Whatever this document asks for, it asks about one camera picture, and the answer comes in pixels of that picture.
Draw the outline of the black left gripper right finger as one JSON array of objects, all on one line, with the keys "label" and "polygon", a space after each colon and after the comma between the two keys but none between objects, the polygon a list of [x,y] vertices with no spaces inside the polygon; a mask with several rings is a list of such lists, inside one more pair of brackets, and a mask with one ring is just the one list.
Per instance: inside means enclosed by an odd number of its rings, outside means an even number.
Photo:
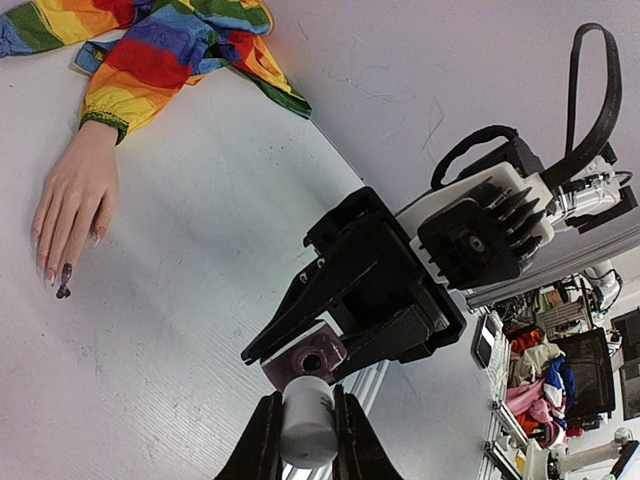
[{"label": "black left gripper right finger", "polygon": [[357,397],[337,385],[334,400],[338,453],[332,462],[332,478],[402,480]]}]

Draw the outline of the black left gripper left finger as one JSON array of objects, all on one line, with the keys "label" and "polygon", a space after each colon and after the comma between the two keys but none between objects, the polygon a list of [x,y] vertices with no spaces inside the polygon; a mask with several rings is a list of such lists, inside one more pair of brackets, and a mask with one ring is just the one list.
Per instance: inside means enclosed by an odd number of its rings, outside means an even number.
[{"label": "black left gripper left finger", "polygon": [[279,442],[282,420],[282,394],[276,391],[262,397],[215,480],[281,479],[283,461]]}]

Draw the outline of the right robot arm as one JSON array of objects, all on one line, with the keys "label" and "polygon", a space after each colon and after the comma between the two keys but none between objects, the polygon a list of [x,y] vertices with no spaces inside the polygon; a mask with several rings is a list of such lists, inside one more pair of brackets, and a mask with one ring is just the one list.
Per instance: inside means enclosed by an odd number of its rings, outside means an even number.
[{"label": "right robot arm", "polygon": [[329,210],[304,238],[315,259],[242,360],[283,389],[299,376],[332,384],[383,360],[427,358],[465,330],[453,291],[515,280],[561,226],[585,232],[637,204],[610,146],[582,167],[547,169],[516,133],[497,128],[452,156],[494,138],[502,144],[450,184],[443,159],[431,189],[399,212],[367,186]]}]

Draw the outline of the small nail polish bottle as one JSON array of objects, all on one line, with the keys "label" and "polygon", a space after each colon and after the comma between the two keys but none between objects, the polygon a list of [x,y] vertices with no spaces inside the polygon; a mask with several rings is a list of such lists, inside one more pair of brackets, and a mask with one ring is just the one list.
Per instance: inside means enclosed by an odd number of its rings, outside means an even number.
[{"label": "small nail polish bottle", "polygon": [[262,371],[279,391],[294,379],[313,376],[331,384],[335,371],[346,360],[347,349],[334,329],[320,319],[275,354],[260,363]]}]

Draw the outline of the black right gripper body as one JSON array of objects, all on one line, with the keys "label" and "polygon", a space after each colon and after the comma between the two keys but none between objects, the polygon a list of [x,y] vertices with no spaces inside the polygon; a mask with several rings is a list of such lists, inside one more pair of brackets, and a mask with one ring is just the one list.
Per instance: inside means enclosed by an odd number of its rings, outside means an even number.
[{"label": "black right gripper body", "polygon": [[366,233],[379,258],[369,273],[331,306],[343,305],[357,318],[370,315],[376,321],[412,305],[431,309],[435,332],[426,342],[403,352],[395,360],[400,363],[429,357],[437,349],[457,343],[467,326],[464,315],[427,274],[409,247],[408,235],[370,187],[349,194],[326,213],[309,230],[304,243],[314,246],[320,257],[350,232]]}]

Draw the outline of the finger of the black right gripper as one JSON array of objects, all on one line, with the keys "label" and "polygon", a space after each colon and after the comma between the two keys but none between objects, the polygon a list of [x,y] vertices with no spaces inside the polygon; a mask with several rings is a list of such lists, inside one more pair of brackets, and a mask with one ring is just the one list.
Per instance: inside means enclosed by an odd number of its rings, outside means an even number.
[{"label": "finger of the black right gripper", "polygon": [[264,360],[310,328],[375,266],[379,253],[364,232],[350,232],[305,267],[272,320],[241,352],[246,364]]},{"label": "finger of the black right gripper", "polygon": [[339,340],[346,357],[332,372],[332,384],[383,360],[398,360],[401,354],[426,342],[435,332],[431,309],[412,305],[376,321],[357,318],[343,305],[331,306],[331,318],[339,327]]}]

